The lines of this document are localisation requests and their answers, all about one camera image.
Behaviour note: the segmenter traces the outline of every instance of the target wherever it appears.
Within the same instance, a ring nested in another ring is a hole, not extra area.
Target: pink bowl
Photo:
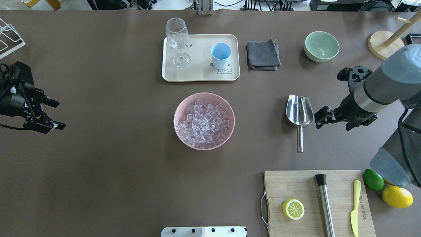
[[[225,107],[226,114],[228,115],[227,118],[229,120],[230,125],[227,127],[228,133],[226,134],[226,139],[221,144],[219,144],[219,145],[217,145],[213,148],[200,149],[200,148],[197,148],[197,147],[192,147],[192,146],[188,145],[185,141],[183,141],[183,139],[180,137],[180,134],[177,130],[178,124],[180,122],[182,122],[183,118],[187,115],[187,107],[189,105],[193,105],[197,99],[200,99],[202,101],[210,100],[210,101],[212,101],[213,103],[216,103],[216,104],[221,103]],[[200,150],[200,151],[212,150],[212,149],[215,149],[217,147],[222,146],[231,137],[232,131],[234,130],[234,125],[235,125],[234,111],[232,111],[232,108],[229,105],[229,103],[226,100],[224,100],[221,96],[218,96],[218,95],[212,94],[212,93],[208,93],[208,92],[201,92],[201,93],[197,93],[197,94],[192,94],[191,96],[187,97],[186,99],[184,99],[179,104],[179,106],[176,109],[176,112],[174,113],[174,130],[177,134],[177,137],[180,139],[180,141],[182,141],[184,144],[186,144],[186,146],[191,147],[191,148],[196,149],[196,150]]]

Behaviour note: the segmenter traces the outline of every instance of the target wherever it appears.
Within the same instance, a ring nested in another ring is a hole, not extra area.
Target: cutting board
[[[360,180],[358,232],[360,237],[375,237],[367,193],[360,170],[265,171],[264,183],[268,204],[269,237],[324,237],[323,210],[314,175],[326,174],[326,183],[336,237],[353,237],[349,214],[354,209],[354,181]],[[300,220],[288,219],[282,203],[298,199],[304,205]]]

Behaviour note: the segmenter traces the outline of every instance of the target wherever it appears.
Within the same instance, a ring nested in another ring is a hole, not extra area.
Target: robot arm
[[[16,62],[0,78],[0,114],[26,119],[23,128],[48,133],[53,129],[63,130],[66,124],[52,120],[43,111],[41,104],[57,107],[60,103],[44,95],[44,91],[34,87],[31,68],[21,62]]]
[[[378,167],[374,170],[398,186],[411,181],[420,186],[417,177],[421,176],[421,45],[401,48],[374,72],[361,66],[345,68],[338,74],[338,79],[348,81],[349,95],[336,109],[325,106],[315,113],[317,128],[341,121],[348,122],[347,130],[368,126],[377,118],[377,112],[400,100],[405,111],[413,111],[380,148],[370,165]],[[403,138],[408,143],[406,148],[405,145],[402,148]],[[406,153],[413,159],[407,159]],[[386,162],[386,157],[395,163]],[[396,169],[384,171],[392,166]]]

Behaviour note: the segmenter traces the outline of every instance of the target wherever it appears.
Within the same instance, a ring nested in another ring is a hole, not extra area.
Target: gray cloth
[[[248,63],[255,70],[276,71],[277,66],[281,65],[278,45],[272,38],[266,42],[249,42],[246,48]]]

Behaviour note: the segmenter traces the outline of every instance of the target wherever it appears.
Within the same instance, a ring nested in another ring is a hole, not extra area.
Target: ice scoop
[[[303,127],[310,125],[314,118],[310,99],[307,96],[290,94],[286,113],[289,121],[297,126],[297,152],[303,153]]]

